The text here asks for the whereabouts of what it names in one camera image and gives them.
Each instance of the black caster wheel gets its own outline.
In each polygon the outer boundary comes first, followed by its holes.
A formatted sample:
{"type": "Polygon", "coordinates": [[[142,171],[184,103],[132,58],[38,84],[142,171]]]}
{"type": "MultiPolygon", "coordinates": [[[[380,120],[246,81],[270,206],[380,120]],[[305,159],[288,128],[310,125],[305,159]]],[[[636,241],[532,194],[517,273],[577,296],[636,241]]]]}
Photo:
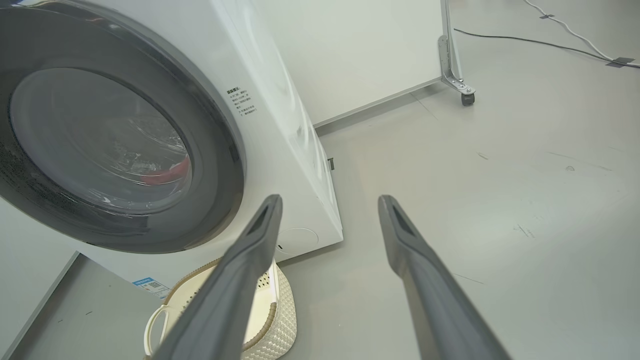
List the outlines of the black caster wheel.
{"type": "Polygon", "coordinates": [[[462,105],[464,106],[469,106],[471,104],[473,104],[476,101],[476,95],[475,94],[460,94],[460,97],[462,98],[462,105]]]}

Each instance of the door glass window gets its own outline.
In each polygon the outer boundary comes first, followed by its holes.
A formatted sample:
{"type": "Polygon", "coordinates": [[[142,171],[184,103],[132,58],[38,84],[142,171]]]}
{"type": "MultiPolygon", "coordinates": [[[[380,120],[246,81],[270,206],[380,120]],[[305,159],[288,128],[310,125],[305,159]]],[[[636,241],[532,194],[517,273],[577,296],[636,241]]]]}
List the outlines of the door glass window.
{"type": "Polygon", "coordinates": [[[92,72],[47,69],[14,92],[13,130],[33,163],[85,201],[127,213],[169,208],[191,184],[182,138],[149,102],[92,72]]]}

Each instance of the floor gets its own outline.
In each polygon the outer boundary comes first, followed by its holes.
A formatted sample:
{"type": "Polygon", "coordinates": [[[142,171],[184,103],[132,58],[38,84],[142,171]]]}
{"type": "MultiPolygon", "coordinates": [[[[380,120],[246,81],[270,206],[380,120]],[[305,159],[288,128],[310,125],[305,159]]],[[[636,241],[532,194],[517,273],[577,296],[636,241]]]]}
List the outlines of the floor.
{"type": "MultiPolygon", "coordinates": [[[[533,1],[640,58],[637,1],[533,1]]],[[[451,13],[465,31],[587,50],[520,0],[451,0],[451,13]]],[[[458,48],[475,105],[438,84],[319,129],[345,241],[280,264],[298,312],[282,359],[419,358],[383,193],[513,359],[640,358],[640,70],[514,40],[459,35],[458,48]]],[[[141,359],[157,299],[90,261],[73,274],[13,358],[141,359]]]]}

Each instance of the black cable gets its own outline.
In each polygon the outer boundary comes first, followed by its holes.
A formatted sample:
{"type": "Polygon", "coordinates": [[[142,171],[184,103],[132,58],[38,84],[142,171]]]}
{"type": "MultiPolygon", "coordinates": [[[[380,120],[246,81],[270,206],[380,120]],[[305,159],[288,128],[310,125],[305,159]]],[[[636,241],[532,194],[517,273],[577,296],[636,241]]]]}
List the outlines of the black cable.
{"type": "Polygon", "coordinates": [[[616,64],[620,64],[620,65],[624,65],[624,66],[628,66],[628,67],[635,67],[637,69],[640,69],[640,66],[637,66],[637,65],[621,63],[621,62],[616,61],[616,60],[609,60],[607,58],[603,58],[602,56],[594,55],[594,54],[588,53],[588,52],[583,51],[583,50],[574,49],[572,47],[566,47],[566,46],[562,46],[562,45],[555,45],[555,44],[551,44],[549,42],[531,40],[531,39],[527,39],[527,38],[517,38],[517,37],[499,37],[499,36],[490,36],[490,35],[478,35],[478,34],[467,33],[466,31],[462,31],[460,29],[454,29],[454,30],[458,31],[460,33],[466,34],[466,35],[471,35],[473,37],[481,37],[481,38],[510,38],[510,39],[513,39],[513,40],[522,40],[522,41],[528,41],[528,42],[535,42],[537,44],[549,45],[549,46],[557,47],[559,49],[577,51],[578,53],[589,55],[589,56],[592,56],[592,57],[594,57],[596,59],[604,60],[604,61],[609,62],[609,63],[616,63],[616,64]]]}

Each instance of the white washing machine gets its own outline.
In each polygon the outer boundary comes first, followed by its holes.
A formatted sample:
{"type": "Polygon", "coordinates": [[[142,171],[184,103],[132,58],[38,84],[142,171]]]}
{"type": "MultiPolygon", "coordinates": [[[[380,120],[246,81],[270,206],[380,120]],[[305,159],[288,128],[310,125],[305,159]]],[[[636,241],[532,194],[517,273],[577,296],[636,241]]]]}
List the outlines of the white washing machine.
{"type": "Polygon", "coordinates": [[[164,297],[272,193],[276,260],[342,241],[252,0],[3,1],[0,49],[0,195],[127,281],[164,297]]]}

